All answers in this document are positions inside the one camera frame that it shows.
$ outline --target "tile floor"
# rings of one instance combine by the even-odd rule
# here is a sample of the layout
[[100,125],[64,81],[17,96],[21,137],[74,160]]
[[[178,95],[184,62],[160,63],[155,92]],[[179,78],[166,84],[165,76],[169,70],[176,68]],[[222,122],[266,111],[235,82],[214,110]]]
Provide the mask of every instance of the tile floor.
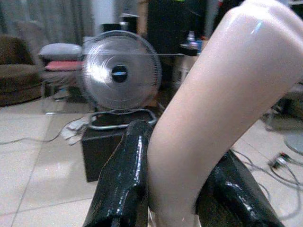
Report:
[[[22,137],[50,139],[81,114],[49,116],[41,113],[41,101],[0,109],[0,141]],[[234,145],[254,164],[268,169],[267,161],[285,152],[303,162],[283,141],[286,131],[268,132],[258,120]],[[87,183],[80,143],[70,147],[58,138],[50,143],[22,141],[0,145],[0,226],[80,227],[83,224],[96,182]],[[300,181],[302,169],[290,165]],[[279,171],[289,177],[286,171]],[[253,172],[270,193],[270,202],[281,217],[297,207],[296,190],[262,172]],[[286,227],[300,227],[303,212],[284,220]]]

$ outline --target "black box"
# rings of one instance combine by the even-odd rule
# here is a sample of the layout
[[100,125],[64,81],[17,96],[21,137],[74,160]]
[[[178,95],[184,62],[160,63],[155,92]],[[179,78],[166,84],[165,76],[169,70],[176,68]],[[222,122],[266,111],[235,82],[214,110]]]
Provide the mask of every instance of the black box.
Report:
[[[94,125],[117,125],[130,123],[133,120],[149,121],[151,117],[147,112],[135,112],[126,115],[105,114],[94,121]],[[83,134],[82,152],[87,182],[97,181],[103,165],[107,162],[119,144],[125,129],[96,131],[87,128]]]

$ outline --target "gray curtain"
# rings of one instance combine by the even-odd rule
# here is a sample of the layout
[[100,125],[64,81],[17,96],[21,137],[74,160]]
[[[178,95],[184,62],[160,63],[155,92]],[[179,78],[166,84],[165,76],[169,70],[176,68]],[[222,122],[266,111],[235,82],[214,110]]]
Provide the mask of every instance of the gray curtain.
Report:
[[81,44],[93,34],[90,0],[0,0],[1,33],[16,35],[15,20],[41,22],[51,43]]

